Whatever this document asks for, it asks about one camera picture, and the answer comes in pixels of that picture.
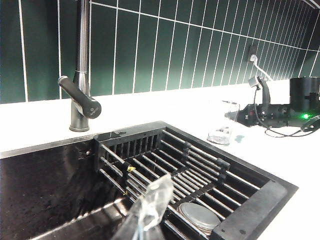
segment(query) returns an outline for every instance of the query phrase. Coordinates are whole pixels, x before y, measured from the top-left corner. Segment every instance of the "white cable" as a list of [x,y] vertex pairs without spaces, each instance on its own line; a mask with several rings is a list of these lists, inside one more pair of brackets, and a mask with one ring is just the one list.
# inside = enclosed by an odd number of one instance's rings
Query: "white cable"
[[250,62],[253,62],[253,66],[255,66],[260,72],[262,72],[268,79],[269,81],[273,81],[273,79],[269,76],[268,73],[266,73],[262,68],[260,68],[257,64],[258,62],[258,57],[255,54],[252,54],[250,57]]

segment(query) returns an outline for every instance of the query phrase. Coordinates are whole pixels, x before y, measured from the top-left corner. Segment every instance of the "yellow part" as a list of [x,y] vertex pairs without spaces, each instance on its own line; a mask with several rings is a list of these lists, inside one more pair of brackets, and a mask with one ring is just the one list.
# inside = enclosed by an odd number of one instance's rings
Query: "yellow part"
[[136,169],[134,166],[128,166],[127,171],[131,173],[134,169]]

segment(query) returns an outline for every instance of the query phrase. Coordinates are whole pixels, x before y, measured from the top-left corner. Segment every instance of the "black cable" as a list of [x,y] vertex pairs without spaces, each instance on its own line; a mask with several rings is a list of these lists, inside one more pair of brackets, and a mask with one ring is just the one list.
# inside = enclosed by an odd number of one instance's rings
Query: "black cable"
[[[265,133],[266,135],[268,135],[268,136],[270,136],[270,137],[273,137],[273,138],[285,138],[285,137],[299,138],[299,137],[304,137],[304,136],[313,134],[313,133],[316,131],[316,130],[314,130],[314,131],[311,131],[311,132],[309,132],[309,133],[307,133],[307,134],[304,134],[304,135],[295,136],[296,134],[302,132],[301,129],[298,130],[298,131],[296,131],[296,132],[294,132],[294,133],[292,133],[292,134],[289,134],[289,135],[288,135],[288,134],[283,134],[283,133],[281,133],[281,132],[274,131],[274,130],[272,130],[270,127],[266,126],[266,125],[260,120],[260,118],[259,118],[259,116],[258,116],[258,112],[257,112],[256,96],[257,96],[257,91],[258,91],[258,90],[259,90],[259,89],[258,89],[258,87],[257,87],[257,88],[255,89],[255,92],[254,92],[254,98],[253,98],[254,113],[255,113],[255,116],[256,116],[256,118],[258,119],[259,123],[260,123],[263,127],[266,128],[266,130],[264,131],[264,133]],[[269,135],[269,134],[267,134],[267,131],[273,132],[273,133],[278,134],[278,135],[281,135],[281,136],[272,136],[272,135]]]

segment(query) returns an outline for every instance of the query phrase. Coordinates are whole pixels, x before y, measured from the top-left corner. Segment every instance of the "backsplash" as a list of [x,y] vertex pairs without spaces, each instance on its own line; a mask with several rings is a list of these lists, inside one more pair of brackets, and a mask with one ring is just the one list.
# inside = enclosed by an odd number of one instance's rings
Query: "backsplash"
[[[1,1],[0,103],[66,98],[76,67],[76,0]],[[300,0],[95,0],[91,95],[320,76],[320,14]]]

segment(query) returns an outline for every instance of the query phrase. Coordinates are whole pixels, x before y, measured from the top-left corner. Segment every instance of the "green light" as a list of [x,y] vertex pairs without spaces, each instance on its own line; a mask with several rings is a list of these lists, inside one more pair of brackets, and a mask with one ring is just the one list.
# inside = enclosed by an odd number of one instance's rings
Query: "green light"
[[302,119],[309,119],[311,117],[311,115],[309,115],[308,113],[304,113],[300,116]]

